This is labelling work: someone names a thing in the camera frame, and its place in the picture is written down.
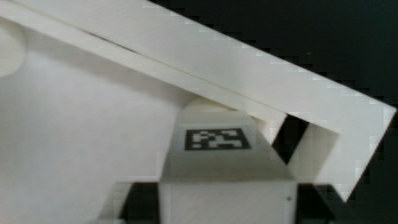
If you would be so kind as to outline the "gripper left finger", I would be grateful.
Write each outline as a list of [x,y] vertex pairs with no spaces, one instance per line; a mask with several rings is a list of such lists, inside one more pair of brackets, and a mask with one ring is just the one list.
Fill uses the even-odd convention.
[[96,224],[162,224],[157,182],[114,184]]

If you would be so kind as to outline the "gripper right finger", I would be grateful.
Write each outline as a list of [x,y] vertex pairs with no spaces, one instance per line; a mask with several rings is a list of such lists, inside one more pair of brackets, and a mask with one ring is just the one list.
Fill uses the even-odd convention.
[[299,185],[295,224],[368,224],[331,185]]

